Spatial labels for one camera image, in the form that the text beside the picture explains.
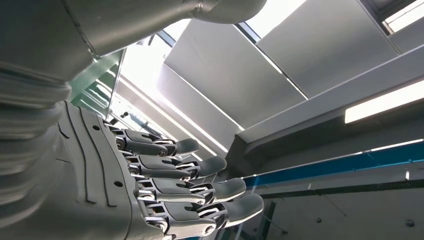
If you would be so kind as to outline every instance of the light fixture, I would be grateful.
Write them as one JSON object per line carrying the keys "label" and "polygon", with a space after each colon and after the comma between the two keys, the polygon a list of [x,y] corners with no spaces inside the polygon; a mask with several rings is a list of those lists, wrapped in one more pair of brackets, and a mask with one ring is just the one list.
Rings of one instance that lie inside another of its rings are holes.
{"label": "light fixture", "polygon": [[383,149],[390,149],[390,148],[399,147],[399,146],[408,145],[408,144],[415,144],[415,143],[419,143],[419,142],[422,142],[422,141],[424,141],[424,139],[417,139],[417,140],[401,142],[401,143],[397,143],[397,144],[393,144],[393,145],[377,147],[377,148],[371,149],[371,152],[380,151],[380,150],[383,150]]}
{"label": "light fixture", "polygon": [[344,122],[351,123],[424,98],[424,81],[392,91],[346,109]]}

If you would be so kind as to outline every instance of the screw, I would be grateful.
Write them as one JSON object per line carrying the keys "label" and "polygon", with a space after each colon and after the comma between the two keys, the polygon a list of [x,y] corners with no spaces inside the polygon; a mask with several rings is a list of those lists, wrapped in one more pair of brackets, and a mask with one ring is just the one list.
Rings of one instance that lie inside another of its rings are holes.
{"label": "screw", "polygon": [[413,228],[413,227],[415,226],[415,222],[414,222],[414,221],[412,221],[411,219],[408,219],[408,220],[406,220],[405,225],[406,225],[408,228]]}
{"label": "screw", "polygon": [[215,229],[215,227],[214,226],[208,226],[207,228],[206,228],[206,230],[205,230],[205,233],[210,233],[210,232],[212,232],[213,230]]}

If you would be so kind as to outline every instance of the ceiling panel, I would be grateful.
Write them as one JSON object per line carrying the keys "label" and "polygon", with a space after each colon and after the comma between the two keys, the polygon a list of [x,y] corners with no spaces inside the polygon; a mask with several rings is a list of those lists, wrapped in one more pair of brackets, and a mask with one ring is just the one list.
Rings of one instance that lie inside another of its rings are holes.
{"label": "ceiling panel", "polygon": [[230,149],[240,132],[235,123],[202,97],[168,66],[160,68],[156,87],[174,106],[187,115],[225,148]]}
{"label": "ceiling panel", "polygon": [[305,100],[233,25],[192,20],[165,64],[244,128]]}
{"label": "ceiling panel", "polygon": [[308,97],[398,56],[356,0],[307,0],[257,45]]}
{"label": "ceiling panel", "polygon": [[288,129],[329,111],[387,91],[396,86],[420,80],[424,76],[424,46],[396,57],[351,80],[310,98],[295,107],[267,119],[238,135],[247,143]]}

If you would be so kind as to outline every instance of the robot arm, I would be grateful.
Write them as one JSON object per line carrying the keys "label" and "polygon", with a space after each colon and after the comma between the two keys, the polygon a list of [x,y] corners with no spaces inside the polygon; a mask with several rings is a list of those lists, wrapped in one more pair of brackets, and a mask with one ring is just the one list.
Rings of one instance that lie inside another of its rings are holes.
{"label": "robot arm", "polygon": [[[149,165],[152,156],[139,155],[145,153],[140,145],[120,151],[116,136],[101,119],[62,101],[71,91],[68,81],[92,63],[93,54],[122,49],[183,18],[241,22],[264,4],[265,0],[3,2],[0,237],[179,239],[205,236],[262,210],[257,195],[225,202],[244,192],[241,182],[190,183],[221,166],[157,157],[153,165],[158,166],[152,166],[152,159]],[[170,149],[176,143],[149,144],[165,149],[164,156],[177,154]],[[161,179],[172,176],[177,176],[172,183]]]}

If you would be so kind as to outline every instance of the blue stripe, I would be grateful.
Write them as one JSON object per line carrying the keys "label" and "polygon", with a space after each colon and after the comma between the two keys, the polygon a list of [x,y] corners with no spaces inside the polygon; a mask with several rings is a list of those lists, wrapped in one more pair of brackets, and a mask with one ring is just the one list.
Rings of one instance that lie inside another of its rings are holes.
{"label": "blue stripe", "polygon": [[[424,142],[392,147],[379,151],[369,151],[358,155],[346,156],[262,174],[258,176],[259,180],[257,185],[274,184],[290,180],[348,173],[419,161],[424,161]],[[248,187],[251,187],[255,183],[255,177],[246,177],[244,181]]]}

